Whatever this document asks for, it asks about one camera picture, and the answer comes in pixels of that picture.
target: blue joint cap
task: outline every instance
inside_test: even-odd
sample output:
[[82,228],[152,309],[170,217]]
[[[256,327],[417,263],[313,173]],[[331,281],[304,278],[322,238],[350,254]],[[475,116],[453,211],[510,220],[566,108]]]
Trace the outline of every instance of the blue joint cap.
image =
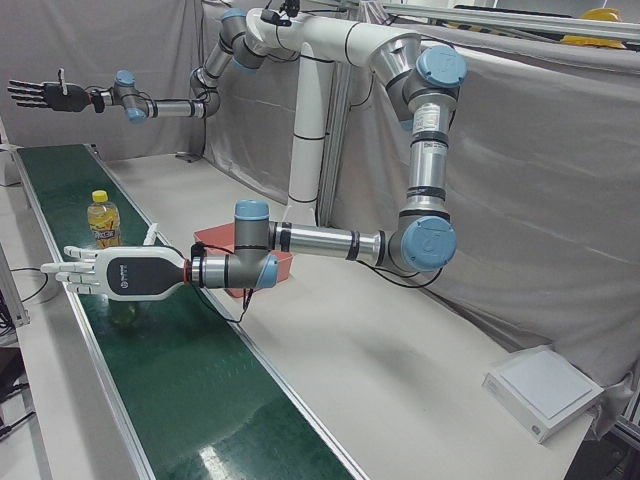
[[467,76],[467,62],[447,45],[436,45],[422,52],[416,69],[427,82],[442,88],[458,87]]
[[246,17],[246,16],[247,16],[247,12],[242,8],[230,8],[229,10],[227,10],[222,14],[222,16],[220,17],[220,21],[224,21],[225,19],[231,18],[231,17]]
[[267,255],[267,261],[264,264],[260,277],[256,282],[256,288],[275,287],[278,282],[278,257],[273,254]]
[[413,119],[411,120],[402,120],[400,122],[400,126],[405,132],[410,132],[413,130]]
[[263,200],[240,200],[236,203],[236,220],[267,220],[269,205]]
[[125,113],[131,123],[139,124],[147,119],[147,114],[139,108],[125,108]]
[[122,87],[133,87],[136,84],[136,76],[129,70],[118,70],[116,83]]
[[456,232],[448,221],[425,216],[409,225],[400,247],[404,261],[412,269],[430,272],[449,263],[457,244]]
[[253,75],[254,73],[256,73],[256,70],[254,68],[245,67],[240,62],[238,62],[235,58],[231,59],[231,63],[233,64],[234,67],[236,67],[238,70],[244,73],[248,73],[250,75]]

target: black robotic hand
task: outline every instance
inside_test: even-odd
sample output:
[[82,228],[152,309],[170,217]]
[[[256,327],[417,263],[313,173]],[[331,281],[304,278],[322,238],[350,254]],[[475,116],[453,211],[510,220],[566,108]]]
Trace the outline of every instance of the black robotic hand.
[[57,112],[81,112],[93,104],[96,113],[104,111],[104,101],[98,90],[87,92],[74,83],[64,81],[64,70],[58,71],[58,82],[30,83],[9,80],[7,90],[19,107],[51,108]]

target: bottle label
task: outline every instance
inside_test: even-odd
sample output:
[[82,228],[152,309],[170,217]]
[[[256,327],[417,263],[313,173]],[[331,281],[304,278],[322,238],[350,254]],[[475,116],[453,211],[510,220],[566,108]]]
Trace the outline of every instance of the bottle label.
[[103,231],[94,230],[93,236],[96,238],[96,240],[107,240],[109,238],[115,237],[116,231],[115,230],[103,230]]
[[118,247],[122,245],[120,238],[120,217],[117,211],[108,210],[104,215],[90,218],[89,227],[91,227],[98,248]]

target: white pipe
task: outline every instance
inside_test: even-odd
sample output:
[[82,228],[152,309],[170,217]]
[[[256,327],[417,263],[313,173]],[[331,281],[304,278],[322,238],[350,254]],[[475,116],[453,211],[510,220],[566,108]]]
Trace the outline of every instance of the white pipe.
[[350,20],[299,14],[291,26],[276,27],[260,20],[261,8],[247,13],[247,35],[271,48],[299,52],[308,43],[321,58],[368,67],[371,55],[382,45],[400,38],[420,39],[417,32]]
[[308,43],[302,44],[300,54],[289,198],[283,220],[315,225],[334,62],[319,58]]
[[246,31],[251,43],[255,41],[270,48],[285,48],[301,52],[302,55],[298,74],[289,199],[284,220],[315,225],[334,67],[333,63],[317,59],[371,68],[372,57],[381,47],[396,40],[411,39],[417,50],[420,35],[411,30],[305,14],[290,19],[291,26],[276,27],[262,21],[261,14],[260,8],[247,13]]

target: white table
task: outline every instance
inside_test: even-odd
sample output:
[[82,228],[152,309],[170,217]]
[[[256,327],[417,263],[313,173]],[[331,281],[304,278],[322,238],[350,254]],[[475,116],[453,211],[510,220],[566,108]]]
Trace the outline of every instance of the white table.
[[[183,252],[194,231],[231,222],[237,200],[261,198],[204,161],[109,166]],[[352,262],[296,255],[291,272],[254,296],[242,327],[372,479],[564,478],[590,417],[538,445],[482,389],[506,352],[476,327]],[[239,316],[240,300],[216,297]]]

